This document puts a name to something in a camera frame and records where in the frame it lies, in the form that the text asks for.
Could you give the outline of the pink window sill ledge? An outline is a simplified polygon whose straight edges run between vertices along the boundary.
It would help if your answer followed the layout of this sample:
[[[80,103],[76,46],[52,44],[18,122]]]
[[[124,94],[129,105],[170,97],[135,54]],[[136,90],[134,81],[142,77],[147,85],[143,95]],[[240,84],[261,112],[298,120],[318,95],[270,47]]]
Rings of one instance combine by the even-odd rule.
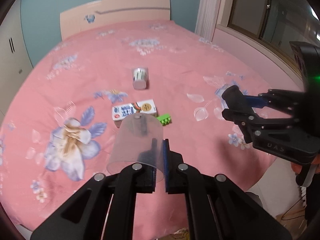
[[[289,65],[253,39],[219,24],[212,41],[255,70],[272,88],[303,90],[301,78]]]

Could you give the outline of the cream wardrobe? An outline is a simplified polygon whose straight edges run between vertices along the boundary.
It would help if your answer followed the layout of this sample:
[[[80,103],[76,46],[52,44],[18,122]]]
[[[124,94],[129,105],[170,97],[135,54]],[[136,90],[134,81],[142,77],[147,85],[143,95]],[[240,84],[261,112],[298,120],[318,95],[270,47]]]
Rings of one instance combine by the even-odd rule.
[[[1,113],[33,70],[22,33],[21,0],[16,0],[1,24]]]

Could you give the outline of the pink floral bed sheet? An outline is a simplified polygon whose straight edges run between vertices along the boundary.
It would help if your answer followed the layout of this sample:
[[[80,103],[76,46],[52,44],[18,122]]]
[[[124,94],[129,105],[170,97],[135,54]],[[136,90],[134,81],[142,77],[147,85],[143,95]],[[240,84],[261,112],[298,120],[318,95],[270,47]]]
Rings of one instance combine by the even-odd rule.
[[[120,23],[56,45],[15,95],[1,127],[1,204],[36,229],[93,175],[107,171],[115,118],[169,114],[172,150],[202,173],[251,188],[274,156],[223,119],[222,93],[270,85],[252,68],[170,21]]]

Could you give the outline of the clear plastic cup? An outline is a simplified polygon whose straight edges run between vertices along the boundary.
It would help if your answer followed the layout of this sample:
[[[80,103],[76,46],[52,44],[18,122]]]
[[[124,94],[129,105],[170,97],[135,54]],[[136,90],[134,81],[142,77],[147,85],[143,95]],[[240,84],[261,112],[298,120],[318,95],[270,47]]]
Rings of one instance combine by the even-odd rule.
[[[116,174],[134,163],[155,168],[157,182],[164,179],[163,126],[152,115],[136,113],[122,120],[106,168]]]

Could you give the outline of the pink wooden headboard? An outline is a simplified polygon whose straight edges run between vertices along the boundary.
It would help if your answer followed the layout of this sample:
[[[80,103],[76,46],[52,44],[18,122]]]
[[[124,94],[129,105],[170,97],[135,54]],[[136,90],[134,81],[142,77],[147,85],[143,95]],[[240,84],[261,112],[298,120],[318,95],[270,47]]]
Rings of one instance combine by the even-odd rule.
[[[151,20],[170,20],[170,0],[98,0],[60,14],[62,40],[105,25]]]

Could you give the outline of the white milk carton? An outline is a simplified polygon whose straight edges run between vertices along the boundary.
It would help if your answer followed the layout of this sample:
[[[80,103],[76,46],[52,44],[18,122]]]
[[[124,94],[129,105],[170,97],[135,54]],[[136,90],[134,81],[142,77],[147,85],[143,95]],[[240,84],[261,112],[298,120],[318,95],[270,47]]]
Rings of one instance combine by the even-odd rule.
[[[157,117],[157,109],[152,99],[125,103],[112,107],[112,120],[117,128],[121,122],[131,114],[144,113]]]

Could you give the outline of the dark window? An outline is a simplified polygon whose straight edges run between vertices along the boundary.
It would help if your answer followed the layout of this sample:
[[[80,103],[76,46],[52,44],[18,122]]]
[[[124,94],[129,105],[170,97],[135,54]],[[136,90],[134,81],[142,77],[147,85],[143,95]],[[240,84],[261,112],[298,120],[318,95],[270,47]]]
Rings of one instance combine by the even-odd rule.
[[[307,0],[233,0],[228,26],[288,62],[291,41],[319,46],[319,19]]]

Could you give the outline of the white yogurt cup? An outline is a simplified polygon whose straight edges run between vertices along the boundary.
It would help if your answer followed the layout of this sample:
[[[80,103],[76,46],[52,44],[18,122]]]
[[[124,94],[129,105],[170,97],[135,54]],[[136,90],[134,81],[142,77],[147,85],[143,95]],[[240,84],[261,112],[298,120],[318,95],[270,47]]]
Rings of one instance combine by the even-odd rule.
[[[145,67],[132,69],[132,84],[136,90],[147,89],[149,81],[149,70]]]

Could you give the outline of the green toy brick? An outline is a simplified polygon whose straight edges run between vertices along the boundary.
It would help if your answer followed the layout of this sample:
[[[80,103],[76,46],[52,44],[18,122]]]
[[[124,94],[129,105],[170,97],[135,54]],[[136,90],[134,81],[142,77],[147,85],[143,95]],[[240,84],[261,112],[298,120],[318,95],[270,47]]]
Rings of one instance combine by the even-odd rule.
[[[157,120],[162,124],[162,126],[166,126],[171,123],[170,114],[163,114],[157,117]]]

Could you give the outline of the white curtain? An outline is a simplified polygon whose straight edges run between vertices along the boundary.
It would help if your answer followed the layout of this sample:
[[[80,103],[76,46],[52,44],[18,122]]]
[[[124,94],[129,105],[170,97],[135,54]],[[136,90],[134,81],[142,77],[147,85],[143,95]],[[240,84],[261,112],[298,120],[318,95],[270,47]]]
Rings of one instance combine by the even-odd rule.
[[[195,34],[209,41],[213,39],[221,0],[200,0]]]

